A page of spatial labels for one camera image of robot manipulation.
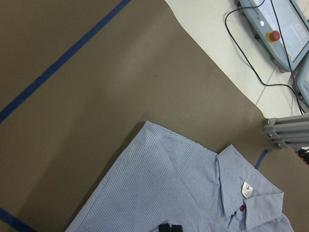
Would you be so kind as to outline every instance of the fabric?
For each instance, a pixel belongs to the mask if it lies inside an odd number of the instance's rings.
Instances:
[[[67,231],[150,232],[169,221],[184,232],[290,232],[282,200],[232,145],[218,155],[147,121]]]

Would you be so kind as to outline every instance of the red object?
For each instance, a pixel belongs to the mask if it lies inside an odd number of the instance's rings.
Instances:
[[[242,206],[239,208],[239,210],[240,210],[241,212],[243,212],[243,211],[245,210],[245,206],[242,205]]]
[[[272,42],[276,42],[280,39],[280,33],[277,30],[274,30],[269,34],[269,38]]]

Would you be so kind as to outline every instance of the shirt label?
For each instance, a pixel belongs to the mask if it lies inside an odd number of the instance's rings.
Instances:
[[[245,181],[242,186],[242,195],[247,199],[248,197],[250,197],[252,191],[253,188]]]

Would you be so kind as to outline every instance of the blue tape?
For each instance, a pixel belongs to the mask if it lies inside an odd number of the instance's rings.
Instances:
[[[6,224],[10,225],[14,229],[20,232],[35,232],[34,229],[27,226],[24,222],[18,220],[4,209],[0,208],[0,219],[4,221]]]
[[[261,165],[263,159],[264,159],[265,156],[266,156],[269,152],[271,152],[271,151],[272,151],[272,150],[270,149],[270,150],[264,150],[264,151],[262,152],[262,154],[260,155],[259,159],[258,159],[257,162],[256,162],[256,165],[255,165],[255,169],[256,169],[256,170],[258,170],[258,169],[260,168],[260,165]]]
[[[58,69],[61,68],[79,49],[92,39],[106,24],[108,24],[131,0],[122,0],[112,11],[99,21],[87,34],[77,41],[55,63],[22,91],[0,112],[0,123],[3,122],[17,107],[19,107],[35,90],[48,80]]]

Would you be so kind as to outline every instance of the striped shirt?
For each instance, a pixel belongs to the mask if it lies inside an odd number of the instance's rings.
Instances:
[[[147,121],[68,232],[291,232],[283,192],[230,145],[216,154]]]

